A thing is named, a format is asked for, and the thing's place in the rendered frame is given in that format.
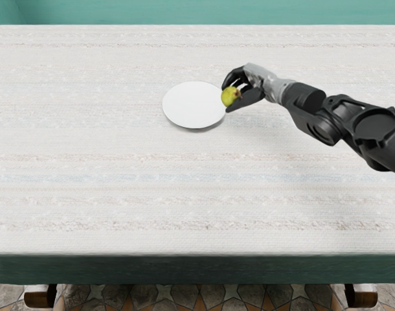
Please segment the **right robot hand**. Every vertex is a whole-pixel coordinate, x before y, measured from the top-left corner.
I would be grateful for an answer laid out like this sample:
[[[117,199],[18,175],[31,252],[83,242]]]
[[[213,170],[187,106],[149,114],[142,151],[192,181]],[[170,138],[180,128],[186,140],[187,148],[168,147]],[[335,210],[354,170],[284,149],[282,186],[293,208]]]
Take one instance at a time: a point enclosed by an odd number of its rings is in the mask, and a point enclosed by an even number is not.
[[[240,108],[255,104],[263,99],[268,102],[281,104],[284,90],[295,81],[279,78],[271,71],[253,63],[247,63],[233,69],[224,79],[221,89],[246,84],[241,89],[242,98],[236,99],[225,109],[230,113]]]

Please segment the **green pear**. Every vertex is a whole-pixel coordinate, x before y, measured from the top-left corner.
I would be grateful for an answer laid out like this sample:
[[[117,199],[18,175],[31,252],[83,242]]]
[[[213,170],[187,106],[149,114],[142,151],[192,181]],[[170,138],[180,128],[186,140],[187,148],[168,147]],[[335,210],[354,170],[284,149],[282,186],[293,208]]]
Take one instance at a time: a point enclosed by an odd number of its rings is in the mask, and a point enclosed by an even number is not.
[[[237,87],[229,86],[221,92],[221,101],[225,107],[231,106],[238,98],[242,98],[242,94]]]

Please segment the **white round plate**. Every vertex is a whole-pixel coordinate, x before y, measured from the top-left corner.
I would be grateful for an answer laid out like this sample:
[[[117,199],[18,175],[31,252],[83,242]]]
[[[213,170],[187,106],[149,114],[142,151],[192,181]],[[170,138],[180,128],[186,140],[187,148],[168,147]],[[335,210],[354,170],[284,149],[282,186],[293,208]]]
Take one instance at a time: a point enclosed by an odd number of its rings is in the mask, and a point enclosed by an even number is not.
[[[213,126],[225,116],[221,89],[202,81],[172,87],[163,97],[162,108],[169,121],[192,130]]]

